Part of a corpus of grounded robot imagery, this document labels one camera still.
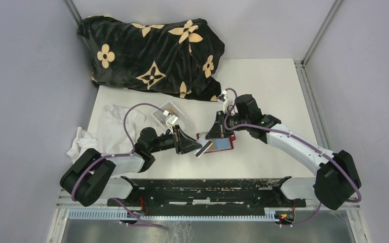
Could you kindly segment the red leather card holder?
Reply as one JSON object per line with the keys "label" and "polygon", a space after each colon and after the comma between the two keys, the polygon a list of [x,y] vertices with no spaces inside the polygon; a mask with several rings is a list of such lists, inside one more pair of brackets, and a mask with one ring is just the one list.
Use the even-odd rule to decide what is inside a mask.
{"label": "red leather card holder", "polygon": [[205,153],[220,152],[234,149],[233,141],[236,139],[235,135],[232,135],[229,138],[206,139],[206,134],[206,132],[197,133],[197,142],[200,143],[202,146],[205,145],[208,140],[211,140],[213,143],[213,145]]}

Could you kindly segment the white striped credit card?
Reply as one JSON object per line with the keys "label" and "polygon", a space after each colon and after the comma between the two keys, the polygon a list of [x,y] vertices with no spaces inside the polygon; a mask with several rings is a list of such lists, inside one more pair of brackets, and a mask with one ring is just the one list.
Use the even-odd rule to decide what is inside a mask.
{"label": "white striped credit card", "polygon": [[205,145],[201,149],[199,149],[196,153],[195,156],[197,158],[201,157],[211,146],[213,145],[211,140],[208,140]]}

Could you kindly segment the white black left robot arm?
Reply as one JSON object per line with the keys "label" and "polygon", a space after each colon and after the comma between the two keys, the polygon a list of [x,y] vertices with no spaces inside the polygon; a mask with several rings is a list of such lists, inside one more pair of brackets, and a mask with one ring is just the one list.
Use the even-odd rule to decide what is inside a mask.
{"label": "white black left robot arm", "polygon": [[157,135],[154,128],[144,128],[128,154],[103,155],[94,148],[87,149],[60,179],[60,186],[73,201],[88,207],[98,199],[118,198],[133,206],[139,192],[134,183],[121,177],[125,173],[142,173],[155,162],[154,153],[174,149],[184,155],[202,148],[197,140],[182,131],[179,125],[170,132]]}

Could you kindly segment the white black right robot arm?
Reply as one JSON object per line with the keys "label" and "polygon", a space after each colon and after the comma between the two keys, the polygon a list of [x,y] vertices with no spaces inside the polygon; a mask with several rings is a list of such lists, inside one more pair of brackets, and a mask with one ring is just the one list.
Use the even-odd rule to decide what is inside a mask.
{"label": "white black right robot arm", "polygon": [[344,203],[359,203],[361,181],[353,157],[341,150],[315,145],[301,138],[278,118],[263,114],[251,94],[236,96],[228,105],[228,89],[218,96],[223,109],[216,113],[213,126],[205,134],[207,140],[225,139],[236,131],[275,147],[305,166],[313,178],[287,178],[272,193],[273,202],[284,207],[293,199],[317,199],[322,205],[337,210]]}

